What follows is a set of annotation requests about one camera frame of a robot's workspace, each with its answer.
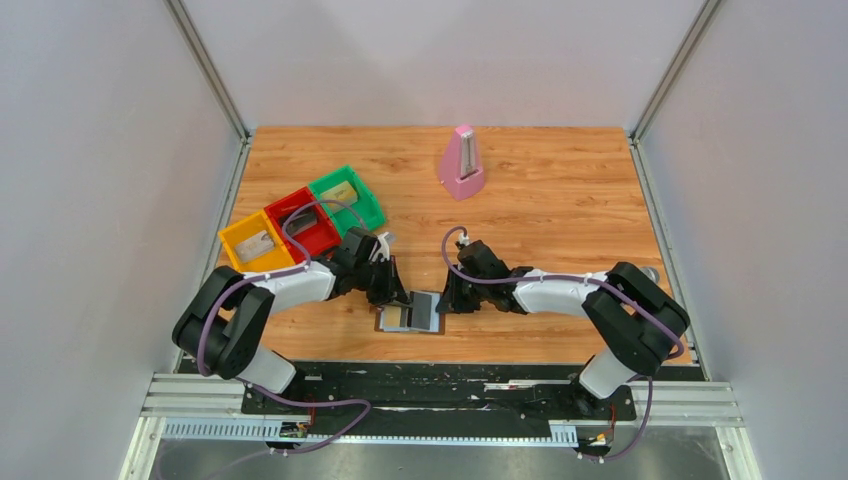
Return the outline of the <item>brown leather card holder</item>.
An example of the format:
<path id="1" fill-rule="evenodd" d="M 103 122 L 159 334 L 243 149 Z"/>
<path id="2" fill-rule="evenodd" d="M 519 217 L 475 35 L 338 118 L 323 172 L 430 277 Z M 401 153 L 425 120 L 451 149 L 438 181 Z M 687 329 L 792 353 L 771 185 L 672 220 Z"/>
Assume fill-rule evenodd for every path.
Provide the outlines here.
<path id="1" fill-rule="evenodd" d="M 436 309 L 441 294 L 413 290 L 409 304 L 390 303 L 375 308 L 374 330 L 380 333 L 428 334 L 445 333 L 445 315 Z"/>

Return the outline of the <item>black card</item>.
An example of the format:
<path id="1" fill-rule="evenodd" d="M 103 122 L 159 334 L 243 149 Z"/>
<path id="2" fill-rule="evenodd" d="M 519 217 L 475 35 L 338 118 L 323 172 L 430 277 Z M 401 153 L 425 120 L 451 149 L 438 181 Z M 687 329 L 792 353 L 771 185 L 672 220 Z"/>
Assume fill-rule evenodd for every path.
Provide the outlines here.
<path id="1" fill-rule="evenodd" d="M 409 327 L 417 331 L 430 331 L 435 312 L 433 295 L 430 292 L 412 291 Z"/>
<path id="2" fill-rule="evenodd" d="M 300 213 L 287 213 L 279 218 L 282 230 L 290 237 L 296 237 L 318 224 L 318 216 L 314 209 L 304 210 Z"/>

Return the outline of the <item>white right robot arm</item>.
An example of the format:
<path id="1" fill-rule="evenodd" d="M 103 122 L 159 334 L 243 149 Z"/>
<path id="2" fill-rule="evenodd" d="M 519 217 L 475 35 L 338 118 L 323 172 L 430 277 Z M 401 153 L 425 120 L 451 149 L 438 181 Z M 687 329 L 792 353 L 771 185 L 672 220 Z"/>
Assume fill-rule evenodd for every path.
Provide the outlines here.
<path id="1" fill-rule="evenodd" d="M 510 268 L 480 240 L 457 246 L 437 312 L 474 313 L 488 302 L 501 312 L 589 319 L 605 347 L 577 376 L 587 395 L 606 399 L 630 380 L 654 376 L 685 349 L 682 338 L 690 317 L 658 286 L 650 269 L 629 262 L 582 275 Z"/>

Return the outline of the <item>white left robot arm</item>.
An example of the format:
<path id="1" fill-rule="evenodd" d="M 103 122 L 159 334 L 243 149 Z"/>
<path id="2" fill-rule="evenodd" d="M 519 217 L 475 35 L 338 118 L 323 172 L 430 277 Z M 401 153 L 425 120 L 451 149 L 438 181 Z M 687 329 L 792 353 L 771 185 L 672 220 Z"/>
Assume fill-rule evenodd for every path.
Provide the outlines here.
<path id="1" fill-rule="evenodd" d="M 354 290 L 363 292 L 373 306 L 409 303 L 390 253 L 394 241 L 390 232 L 352 227 L 329 254 L 295 267 L 260 273 L 217 267 L 177 320 L 172 341 L 191 354 L 207 376 L 239 379 L 282 393 L 297 369 L 262 346 L 269 318 Z"/>

